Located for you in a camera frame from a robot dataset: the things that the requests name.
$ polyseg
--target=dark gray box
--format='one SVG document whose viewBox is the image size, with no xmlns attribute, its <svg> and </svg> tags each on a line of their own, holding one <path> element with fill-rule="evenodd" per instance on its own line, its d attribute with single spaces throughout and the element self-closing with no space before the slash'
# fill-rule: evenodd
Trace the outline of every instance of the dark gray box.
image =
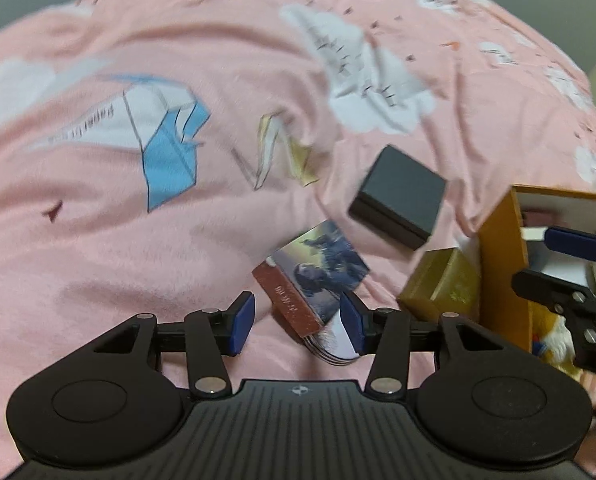
<svg viewBox="0 0 596 480">
<path fill-rule="evenodd" d="M 388 145 L 369 170 L 349 214 L 415 250 L 433 232 L 445 186 L 440 175 Z"/>
</svg>

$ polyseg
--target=metal screw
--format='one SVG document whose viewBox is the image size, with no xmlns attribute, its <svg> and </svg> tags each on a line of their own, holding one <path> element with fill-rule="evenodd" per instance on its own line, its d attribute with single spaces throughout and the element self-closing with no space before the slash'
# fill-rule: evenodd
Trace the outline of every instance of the metal screw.
<svg viewBox="0 0 596 480">
<path fill-rule="evenodd" d="M 205 394 L 217 394 L 227 387 L 227 382 L 219 377 L 203 377 L 195 381 L 195 389 Z"/>
<path fill-rule="evenodd" d="M 585 340 L 591 344 L 591 345 L 595 345 L 596 344 L 596 331 L 591 329 L 591 328 L 587 328 L 587 330 L 585 330 L 582 333 L 583 336 L 585 336 Z"/>
<path fill-rule="evenodd" d="M 402 389 L 402 383 L 393 377 L 380 377 L 371 381 L 371 389 L 379 394 L 391 395 Z"/>
</svg>

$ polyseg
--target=stack of cards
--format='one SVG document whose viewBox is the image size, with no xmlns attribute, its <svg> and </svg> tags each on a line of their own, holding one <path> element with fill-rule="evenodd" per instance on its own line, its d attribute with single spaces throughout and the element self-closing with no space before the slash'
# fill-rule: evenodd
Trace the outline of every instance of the stack of cards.
<svg viewBox="0 0 596 480">
<path fill-rule="evenodd" d="M 331 220 L 278 249 L 254 269 L 305 346 L 329 364 L 342 366 L 358 355 L 340 320 L 340 296 L 355 290 L 369 269 Z"/>
</svg>

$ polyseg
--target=wrinkled fabric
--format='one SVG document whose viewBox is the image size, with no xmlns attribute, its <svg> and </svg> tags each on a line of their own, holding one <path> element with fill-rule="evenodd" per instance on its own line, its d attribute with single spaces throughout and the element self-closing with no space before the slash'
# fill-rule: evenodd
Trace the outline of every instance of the wrinkled fabric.
<svg viewBox="0 0 596 480">
<path fill-rule="evenodd" d="M 425 250 L 477 254 L 512 183 L 596 190 L 585 75 L 490 0 L 77 0 L 1 31 L 0 475 L 15 387 L 139 312 L 251 290 L 235 385 L 364 383 L 371 357 L 311 355 L 251 270 L 331 218 L 371 269 L 360 297 L 396 306 L 423 250 L 347 214 L 386 144 L 448 181 Z M 432 369 L 413 356 L 410 383 Z M 185 384 L 184 358 L 165 374 Z"/>
</svg>

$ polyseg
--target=ribbed black surface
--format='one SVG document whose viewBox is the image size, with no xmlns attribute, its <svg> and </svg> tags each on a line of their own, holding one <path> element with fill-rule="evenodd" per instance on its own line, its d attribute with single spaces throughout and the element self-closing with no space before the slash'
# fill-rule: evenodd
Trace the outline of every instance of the ribbed black surface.
<svg viewBox="0 0 596 480">
<path fill-rule="evenodd" d="M 134 462 L 87 472 L 29 463 L 10 480 L 586 478 L 571 463 L 520 473 L 461 463 L 425 440 L 404 407 L 367 399 L 351 381 L 247 381 L 230 399 L 200 403 L 171 441 Z"/>
</svg>

